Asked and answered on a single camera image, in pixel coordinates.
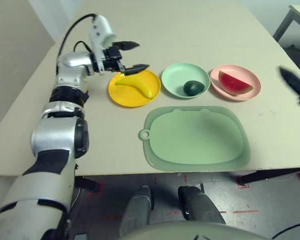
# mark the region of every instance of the avocado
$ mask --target avocado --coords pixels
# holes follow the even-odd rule
[[[199,81],[187,81],[183,85],[183,91],[188,96],[195,96],[198,93],[201,93],[205,89],[205,85],[203,85]]]

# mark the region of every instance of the white table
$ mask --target white table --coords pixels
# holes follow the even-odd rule
[[[163,106],[222,106],[242,122],[251,147],[243,170],[300,167],[300,106],[297,95],[278,72],[283,65],[300,77],[300,70],[272,36],[240,2],[214,0],[88,0],[77,17],[100,13],[110,22],[118,41],[141,47],[123,52],[123,63],[150,64],[156,74],[170,64],[187,62],[210,71],[221,64],[248,68],[260,79],[260,95],[232,102],[213,89],[189,99],[162,90],[153,102],[137,108],[113,103],[107,93],[111,73],[88,79],[85,104],[90,148],[78,159],[78,175],[158,173],[146,161],[138,133],[147,114]],[[78,40],[89,41],[89,21],[71,34],[66,50]],[[30,135],[47,103],[55,81],[60,41],[53,46],[0,124],[0,175],[19,175],[35,161]]]
[[[300,25],[300,5],[290,5],[290,10],[275,31],[273,38],[278,42],[292,21],[296,21]]]

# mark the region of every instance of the wall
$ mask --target wall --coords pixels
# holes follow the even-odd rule
[[[73,17],[77,7],[85,0],[28,0],[45,29],[57,40]]]
[[[0,121],[53,44],[26,0],[0,0]]]
[[[86,0],[29,0],[54,40],[58,39],[64,32],[64,28],[69,23],[75,10],[84,1]],[[271,35],[275,33],[288,13],[289,5],[300,5],[300,0],[241,0],[241,2],[246,5]],[[293,22],[279,43],[283,47],[294,44],[300,48],[300,26]]]

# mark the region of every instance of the black cable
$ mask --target black cable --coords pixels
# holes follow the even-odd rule
[[[64,38],[63,38],[63,40],[62,40],[62,43],[61,43],[60,48],[59,48],[59,52],[58,52],[57,59],[58,59],[58,57],[61,55],[62,50],[64,49],[64,46],[65,46],[66,40],[67,40],[67,38],[68,38],[70,32],[72,31],[72,29],[73,29],[79,22],[81,22],[82,20],[84,20],[84,19],[86,19],[86,18],[90,18],[90,17],[92,17],[93,19],[95,19],[96,16],[97,16],[97,15],[94,14],[94,13],[90,13],[90,14],[84,15],[84,16],[80,17],[77,21],[75,21],[75,22],[71,25],[71,27],[68,29],[68,31],[66,32],[66,34],[65,34],[65,36],[64,36]],[[58,65],[57,65],[56,68],[55,68],[55,72],[56,72],[56,74],[58,74]]]
[[[89,53],[92,53],[92,50],[91,48],[88,46],[88,44],[86,44],[84,41],[77,41],[76,44],[74,45],[73,47],[73,51],[75,52],[76,51],[76,48],[77,48],[77,45],[78,44],[83,44],[85,49],[89,52]]]
[[[284,229],[284,230],[278,232],[278,233],[277,233],[276,235],[274,235],[271,239],[275,239],[275,238],[277,238],[279,235],[285,233],[286,231],[289,231],[289,230],[291,230],[291,229],[294,229],[294,228],[296,228],[296,227],[300,227],[300,223],[299,223],[299,224],[296,224],[296,225],[293,225],[293,226],[290,226],[290,227],[287,227],[286,229]]]

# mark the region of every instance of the banana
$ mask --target banana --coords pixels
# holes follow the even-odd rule
[[[154,96],[152,95],[149,87],[145,82],[140,79],[139,77],[135,76],[125,76],[122,80],[119,80],[115,83],[115,85],[126,85],[131,86],[136,89],[139,89],[140,92],[146,96],[148,99],[153,99]]]

